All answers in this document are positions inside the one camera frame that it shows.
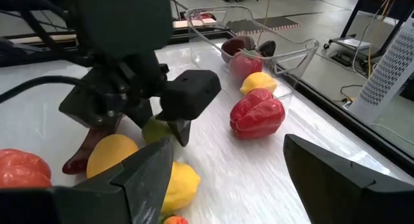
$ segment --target yellow cable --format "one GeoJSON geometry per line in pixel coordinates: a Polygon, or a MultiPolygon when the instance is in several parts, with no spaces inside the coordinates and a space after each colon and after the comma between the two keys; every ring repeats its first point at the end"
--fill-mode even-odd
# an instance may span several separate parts
{"type": "MultiPolygon", "coordinates": [[[[375,29],[374,29],[374,32],[373,32],[373,35],[371,36],[371,42],[373,41],[373,39],[375,38],[375,35],[376,35],[376,32],[377,32],[377,30],[378,30],[378,27],[380,26],[380,23],[381,23],[381,21],[382,20],[384,20],[384,18],[385,18],[385,13],[386,13],[386,11],[387,11],[387,9],[388,9],[388,4],[389,4],[389,1],[390,0],[387,0],[387,3],[386,3],[386,6],[384,7],[384,10],[382,11],[382,14],[381,14],[381,18],[380,18],[380,21],[376,24],[376,26],[375,26],[375,29]]],[[[371,47],[372,47],[372,45],[373,45],[373,43],[370,43],[369,44],[369,50],[368,50],[368,78],[370,77],[370,75],[371,75],[371,47]]]]}
{"type": "MultiPolygon", "coordinates": [[[[269,6],[270,6],[270,0],[267,0],[267,7],[266,7],[265,21],[263,22],[264,26],[266,26],[266,22],[267,22],[267,14],[269,13],[269,6]]],[[[260,43],[260,37],[261,37],[262,33],[263,33],[263,32],[260,32],[259,39],[257,40],[257,44],[259,44],[259,43],[260,43]]]]}

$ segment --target desk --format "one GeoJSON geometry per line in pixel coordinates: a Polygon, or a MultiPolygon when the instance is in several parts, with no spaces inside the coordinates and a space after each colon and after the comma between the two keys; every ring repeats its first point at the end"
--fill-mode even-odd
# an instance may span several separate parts
{"type": "MultiPolygon", "coordinates": [[[[197,69],[190,60],[189,46],[170,45],[157,51],[160,63],[169,65],[170,80],[186,69],[197,69]]],[[[86,68],[63,61],[2,68],[0,92],[38,76],[62,74],[81,78],[86,72],[86,68]]],[[[223,90],[193,121],[190,143],[175,152],[176,158],[190,164],[201,176],[195,199],[177,212],[190,223],[310,223],[283,157],[283,138],[287,133],[414,184],[414,179],[297,93],[290,100],[283,125],[273,136],[237,140],[229,126],[229,113],[237,98],[228,94],[234,94],[238,88],[223,79],[224,73],[218,73],[223,90]]],[[[51,166],[54,185],[71,186],[84,179],[82,175],[61,172],[63,163],[87,134],[86,128],[58,112],[60,102],[71,89],[69,85],[42,85],[0,105],[0,145],[42,156],[51,166]]],[[[152,98],[151,104],[154,113],[158,113],[158,99],[152,98]]],[[[123,119],[118,132],[131,137],[139,146],[144,145],[140,130],[128,118],[123,119]]]]}

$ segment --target white table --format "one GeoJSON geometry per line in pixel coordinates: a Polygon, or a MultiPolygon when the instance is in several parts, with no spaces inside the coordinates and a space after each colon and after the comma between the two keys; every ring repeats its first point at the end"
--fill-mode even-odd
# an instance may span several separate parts
{"type": "MultiPolygon", "coordinates": [[[[197,69],[188,44],[172,45],[157,52],[167,63],[172,80],[186,69],[197,69]]],[[[67,75],[81,78],[86,68],[56,61],[0,69],[0,92],[31,78],[67,75]]],[[[229,126],[229,114],[241,95],[224,73],[218,73],[223,90],[191,125],[190,143],[176,152],[201,176],[195,199],[179,210],[190,223],[310,223],[290,180],[283,157],[283,138],[296,134],[322,148],[380,173],[414,184],[414,179],[374,151],[348,129],[299,93],[290,99],[287,117],[271,137],[237,140],[229,126]]],[[[0,146],[19,148],[42,156],[52,170],[54,185],[75,185],[84,175],[65,175],[61,167],[76,152],[87,130],[58,111],[72,89],[69,85],[42,85],[0,105],[0,146]]],[[[157,98],[153,112],[160,112],[157,98]]],[[[119,133],[144,145],[140,129],[124,118],[119,133]]]]}

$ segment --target clear plastic basket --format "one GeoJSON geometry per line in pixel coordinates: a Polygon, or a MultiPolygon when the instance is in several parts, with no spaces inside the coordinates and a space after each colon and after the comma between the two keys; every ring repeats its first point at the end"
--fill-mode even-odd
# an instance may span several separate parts
{"type": "MultiPolygon", "coordinates": [[[[228,64],[222,59],[222,54],[229,58],[233,56],[221,50],[221,45],[227,39],[208,39],[208,34],[211,33],[206,33],[208,29],[212,32],[214,29],[216,31],[218,29],[228,30],[231,36],[249,35],[253,38],[256,47],[268,40],[275,41],[276,50],[271,57],[242,53],[244,56],[263,60],[265,65],[263,72],[276,79],[278,86],[274,91],[274,96],[280,100],[290,97],[319,47],[319,42],[315,39],[296,43],[258,23],[253,18],[250,9],[244,6],[194,8],[187,10],[186,17],[190,31],[192,61],[201,69],[215,71],[221,79],[228,77],[231,80],[228,64]]],[[[230,92],[230,96],[240,96],[239,93],[236,94],[240,88],[237,87],[238,85],[240,84],[222,81],[222,88],[227,93],[230,92]]]]}

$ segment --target plastic food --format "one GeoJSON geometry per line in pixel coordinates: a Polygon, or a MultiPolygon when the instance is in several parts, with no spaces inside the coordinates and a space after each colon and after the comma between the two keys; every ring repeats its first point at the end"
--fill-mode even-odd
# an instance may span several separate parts
{"type": "Polygon", "coordinates": [[[162,224],[188,224],[188,221],[181,216],[170,216],[162,224]]]}
{"type": "MultiPolygon", "coordinates": [[[[239,52],[241,49],[254,50],[254,40],[250,36],[236,36],[234,38],[228,39],[221,45],[221,50],[227,52],[227,54],[233,56],[235,53],[239,52]]],[[[232,58],[226,54],[221,54],[221,58],[224,62],[228,63],[232,58]]]]}
{"type": "Polygon", "coordinates": [[[229,71],[232,77],[238,81],[244,81],[249,75],[263,70],[263,61],[259,58],[251,56],[260,56],[256,51],[241,51],[234,54],[234,57],[229,63],[229,71]]]}
{"type": "Polygon", "coordinates": [[[45,175],[47,179],[51,177],[50,168],[41,157],[21,150],[0,150],[0,168],[10,166],[25,166],[34,172],[45,175]]]}
{"type": "Polygon", "coordinates": [[[276,86],[277,83],[275,79],[272,78],[269,74],[264,72],[257,72],[252,73],[245,79],[243,85],[240,88],[240,91],[243,94],[247,94],[253,89],[264,88],[273,93],[276,89],[276,86]]]}
{"type": "Polygon", "coordinates": [[[95,149],[98,142],[116,132],[122,116],[119,116],[113,126],[107,129],[90,129],[79,150],[63,165],[62,172],[68,175],[75,175],[86,172],[89,156],[95,149]]]}
{"type": "Polygon", "coordinates": [[[173,135],[167,122],[157,120],[157,116],[151,117],[147,124],[142,128],[142,136],[147,144],[158,141],[162,137],[173,135]]]}
{"type": "Polygon", "coordinates": [[[137,151],[138,146],[129,137],[119,134],[105,137],[89,157],[86,177],[91,178],[106,171],[137,151]]]}
{"type": "Polygon", "coordinates": [[[230,113],[230,127],[239,139],[256,139],[275,133],[285,119],[283,104],[263,88],[254,89],[230,113]]]}
{"type": "Polygon", "coordinates": [[[0,188],[46,188],[50,179],[28,166],[13,165],[0,169],[0,188]]]}
{"type": "Polygon", "coordinates": [[[200,181],[200,176],[191,166],[181,162],[173,162],[171,179],[161,213],[167,214],[188,205],[197,193],[200,181]]]}

